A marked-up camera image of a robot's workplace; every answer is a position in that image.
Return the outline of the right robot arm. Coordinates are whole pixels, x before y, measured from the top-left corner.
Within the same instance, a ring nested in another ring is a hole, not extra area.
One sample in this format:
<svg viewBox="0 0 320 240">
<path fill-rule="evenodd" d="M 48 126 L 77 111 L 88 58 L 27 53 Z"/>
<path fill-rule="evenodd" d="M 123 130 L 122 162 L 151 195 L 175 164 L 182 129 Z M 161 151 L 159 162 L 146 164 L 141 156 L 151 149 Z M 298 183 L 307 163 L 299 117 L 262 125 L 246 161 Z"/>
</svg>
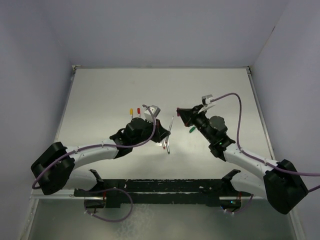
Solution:
<svg viewBox="0 0 320 240">
<path fill-rule="evenodd" d="M 264 198 L 279 213 L 288 214 L 309 191 L 295 166 L 288 160 L 276 161 L 245 153 L 239 144 L 227 135 L 225 120 L 220 116 L 206 117 L 206 108 L 178 108 L 186 127 L 194 126 L 209 142 L 212 155 L 224 162 L 234 164 L 248 171 L 236 170 L 235 174 L 222 183 L 222 190 L 228 196 L 247 192 Z"/>
</svg>

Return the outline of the green-end white marker pen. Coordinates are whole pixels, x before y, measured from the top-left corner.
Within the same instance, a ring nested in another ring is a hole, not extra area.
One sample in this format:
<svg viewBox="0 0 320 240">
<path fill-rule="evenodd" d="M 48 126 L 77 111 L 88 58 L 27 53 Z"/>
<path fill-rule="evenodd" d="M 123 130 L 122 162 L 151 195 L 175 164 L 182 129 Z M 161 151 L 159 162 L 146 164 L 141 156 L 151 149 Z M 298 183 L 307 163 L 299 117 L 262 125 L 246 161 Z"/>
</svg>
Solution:
<svg viewBox="0 0 320 240">
<path fill-rule="evenodd" d="M 167 136 L 165 139 L 165 148 L 166 148 L 167 154 L 169 155 L 171 153 L 170 145 L 169 145 L 169 136 Z"/>
</svg>

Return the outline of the purple-end white marker pen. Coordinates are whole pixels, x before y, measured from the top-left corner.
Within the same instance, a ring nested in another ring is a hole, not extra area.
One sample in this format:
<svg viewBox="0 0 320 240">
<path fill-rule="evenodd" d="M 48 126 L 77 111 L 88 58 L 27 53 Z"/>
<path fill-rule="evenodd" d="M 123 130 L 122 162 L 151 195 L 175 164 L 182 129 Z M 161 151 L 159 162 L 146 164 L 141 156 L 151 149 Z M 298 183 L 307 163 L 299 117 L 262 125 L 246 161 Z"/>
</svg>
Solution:
<svg viewBox="0 0 320 240">
<path fill-rule="evenodd" d="M 170 134 L 171 134 L 171 130 L 172 130 L 173 122 L 174 122 L 174 117 L 175 117 L 175 116 L 173 115 L 172 118 L 171 118 L 169 127 L 168 127 L 168 131 L 169 131 Z M 170 134 L 169 134 L 169 135 L 166 137 L 166 139 L 165 139 L 165 144 L 166 144 L 166 145 L 168 144 Z"/>
</svg>

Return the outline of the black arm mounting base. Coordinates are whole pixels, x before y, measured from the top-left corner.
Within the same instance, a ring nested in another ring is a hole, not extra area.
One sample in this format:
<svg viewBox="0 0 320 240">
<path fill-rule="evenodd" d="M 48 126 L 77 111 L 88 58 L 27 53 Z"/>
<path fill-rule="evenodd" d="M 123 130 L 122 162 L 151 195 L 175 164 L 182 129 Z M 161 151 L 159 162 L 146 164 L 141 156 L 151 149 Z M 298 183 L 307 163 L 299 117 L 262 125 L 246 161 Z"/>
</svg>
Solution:
<svg viewBox="0 0 320 240">
<path fill-rule="evenodd" d="M 96 171 L 96 185 L 85 191 L 75 189 L 75 197 L 83 197 L 89 209 L 119 208 L 122 204 L 205 205 L 237 210 L 241 192 L 230 180 L 233 170 L 222 179 L 102 179 Z"/>
</svg>

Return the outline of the red-end marker pen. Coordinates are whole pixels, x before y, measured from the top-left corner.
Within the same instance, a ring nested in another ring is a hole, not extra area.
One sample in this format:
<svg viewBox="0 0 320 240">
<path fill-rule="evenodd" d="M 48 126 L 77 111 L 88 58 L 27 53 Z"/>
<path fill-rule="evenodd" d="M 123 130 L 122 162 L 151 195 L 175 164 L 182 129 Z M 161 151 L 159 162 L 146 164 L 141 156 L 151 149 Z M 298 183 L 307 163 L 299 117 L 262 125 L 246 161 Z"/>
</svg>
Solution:
<svg viewBox="0 0 320 240">
<path fill-rule="evenodd" d="M 137 108 L 137 116 L 138 118 L 141 118 L 141 109 L 139 107 Z"/>
<path fill-rule="evenodd" d="M 164 140 L 161 141 L 161 145 L 162 145 L 162 148 L 165 150 L 166 149 L 166 144 L 165 144 Z"/>
</svg>

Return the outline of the purple pen cap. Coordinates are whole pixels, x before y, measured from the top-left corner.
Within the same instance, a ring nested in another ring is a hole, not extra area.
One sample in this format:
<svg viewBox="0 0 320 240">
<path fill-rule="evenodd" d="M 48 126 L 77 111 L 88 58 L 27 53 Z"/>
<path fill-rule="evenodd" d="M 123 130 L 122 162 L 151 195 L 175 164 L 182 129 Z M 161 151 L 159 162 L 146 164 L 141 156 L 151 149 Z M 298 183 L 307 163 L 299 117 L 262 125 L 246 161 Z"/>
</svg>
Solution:
<svg viewBox="0 0 320 240">
<path fill-rule="evenodd" d="M 180 112 L 179 112 L 179 110 L 180 110 L 180 108 L 179 108 L 179 107 L 177 107 L 177 108 L 176 108 L 176 114 L 177 114 L 177 117 L 180 117 Z"/>
</svg>

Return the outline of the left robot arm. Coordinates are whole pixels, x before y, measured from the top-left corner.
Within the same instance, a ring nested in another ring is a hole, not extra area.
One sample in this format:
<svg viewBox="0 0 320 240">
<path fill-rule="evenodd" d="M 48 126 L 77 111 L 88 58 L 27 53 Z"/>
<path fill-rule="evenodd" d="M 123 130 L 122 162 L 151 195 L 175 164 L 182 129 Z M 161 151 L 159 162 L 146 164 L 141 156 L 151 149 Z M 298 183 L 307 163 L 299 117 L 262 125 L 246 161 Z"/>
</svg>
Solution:
<svg viewBox="0 0 320 240">
<path fill-rule="evenodd" d="M 147 121 L 136 117 L 99 143 L 67 147 L 60 141 L 54 142 L 30 167 L 35 177 L 32 189 L 52 195 L 66 187 L 82 188 L 91 196 L 98 196 L 103 191 L 102 182 L 94 179 L 94 173 L 80 173 L 78 168 L 101 160 L 124 157 L 133 148 L 149 141 L 160 143 L 170 134 L 159 119 Z"/>
</svg>

